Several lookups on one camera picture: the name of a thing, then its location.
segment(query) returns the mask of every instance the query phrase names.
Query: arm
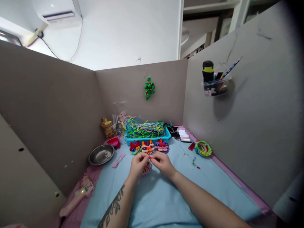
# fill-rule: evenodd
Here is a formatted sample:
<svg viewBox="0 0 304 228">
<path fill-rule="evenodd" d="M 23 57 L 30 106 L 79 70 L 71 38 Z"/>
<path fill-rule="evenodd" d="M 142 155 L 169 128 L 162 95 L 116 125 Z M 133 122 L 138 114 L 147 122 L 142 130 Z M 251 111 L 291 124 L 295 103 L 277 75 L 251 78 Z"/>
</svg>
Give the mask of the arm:
<svg viewBox="0 0 304 228">
<path fill-rule="evenodd" d="M 246 222 L 221 201 L 178 172 L 171 164 L 168 155 L 155 153 L 152 157 L 155 158 L 151 159 L 152 164 L 175 184 L 195 217 L 204 227 L 249 227 Z"/>
<path fill-rule="evenodd" d="M 97 228 L 128 226 L 135 188 L 148 161 L 149 155 L 145 153 L 139 153 L 133 157 L 129 176 L 110 204 Z"/>
</svg>

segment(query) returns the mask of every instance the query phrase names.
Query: stainless steel bowl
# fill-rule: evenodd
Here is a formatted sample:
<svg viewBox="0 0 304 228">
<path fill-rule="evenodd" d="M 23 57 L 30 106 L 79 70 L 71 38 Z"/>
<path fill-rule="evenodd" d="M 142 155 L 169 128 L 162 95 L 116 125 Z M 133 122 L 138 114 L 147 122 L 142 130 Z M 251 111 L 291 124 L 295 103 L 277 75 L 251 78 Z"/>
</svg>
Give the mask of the stainless steel bowl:
<svg viewBox="0 0 304 228">
<path fill-rule="evenodd" d="M 110 152 L 111 157 L 107 157 L 106 154 Z M 107 161 L 109 161 L 113 155 L 114 155 L 114 147 L 111 145 L 101 145 L 97 148 L 95 148 L 89 155 L 89 162 L 92 165 L 102 165 L 105 164 Z"/>
</svg>

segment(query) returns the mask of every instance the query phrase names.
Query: pink tool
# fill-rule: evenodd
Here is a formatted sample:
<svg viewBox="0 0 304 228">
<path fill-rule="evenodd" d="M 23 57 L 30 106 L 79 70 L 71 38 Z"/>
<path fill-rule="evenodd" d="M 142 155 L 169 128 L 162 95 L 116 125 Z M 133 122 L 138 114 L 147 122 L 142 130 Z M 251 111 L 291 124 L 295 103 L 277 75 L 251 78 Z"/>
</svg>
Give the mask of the pink tool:
<svg viewBox="0 0 304 228">
<path fill-rule="evenodd" d="M 122 159 L 125 157 L 125 155 L 126 155 L 125 153 L 121 153 L 120 156 L 119 156 L 119 158 L 115 162 L 113 162 L 112 168 L 116 168 L 116 166 L 118 166 L 119 162 L 122 161 Z"/>
<path fill-rule="evenodd" d="M 84 176 L 81 182 L 81 189 L 72 201 L 59 212 L 60 217 L 68 217 L 75 207 L 84 197 L 89 197 L 94 190 L 94 186 L 87 176 Z"/>
</svg>

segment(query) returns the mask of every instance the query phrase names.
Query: pipe cleaner pile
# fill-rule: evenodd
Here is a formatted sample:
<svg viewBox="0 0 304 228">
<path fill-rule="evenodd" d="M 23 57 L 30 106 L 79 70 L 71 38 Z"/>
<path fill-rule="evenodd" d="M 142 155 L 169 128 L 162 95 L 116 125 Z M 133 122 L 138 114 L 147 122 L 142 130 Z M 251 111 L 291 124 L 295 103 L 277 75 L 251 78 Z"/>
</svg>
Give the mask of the pipe cleaner pile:
<svg viewBox="0 0 304 228">
<path fill-rule="evenodd" d="M 124 130 L 125 136 L 127 138 L 157 138 L 166 135 L 166 127 L 171 127 L 172 123 L 165 123 L 162 121 L 151 122 L 146 121 L 145 123 L 138 123 L 137 120 L 141 118 L 130 117 L 126 119 L 125 123 L 121 122 Z"/>
</svg>

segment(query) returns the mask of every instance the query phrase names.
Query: green hanging ornament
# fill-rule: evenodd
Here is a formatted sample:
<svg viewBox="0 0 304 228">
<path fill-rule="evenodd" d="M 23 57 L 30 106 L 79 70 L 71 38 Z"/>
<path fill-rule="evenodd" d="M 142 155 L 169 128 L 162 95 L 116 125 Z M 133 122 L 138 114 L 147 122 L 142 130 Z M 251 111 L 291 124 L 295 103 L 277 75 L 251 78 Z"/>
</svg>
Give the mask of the green hanging ornament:
<svg viewBox="0 0 304 228">
<path fill-rule="evenodd" d="M 146 85 L 145 85 L 145 90 L 146 90 L 146 100 L 149 100 L 150 96 L 152 93 L 155 93 L 155 85 L 154 83 L 151 82 L 151 78 L 147 78 Z"/>
</svg>

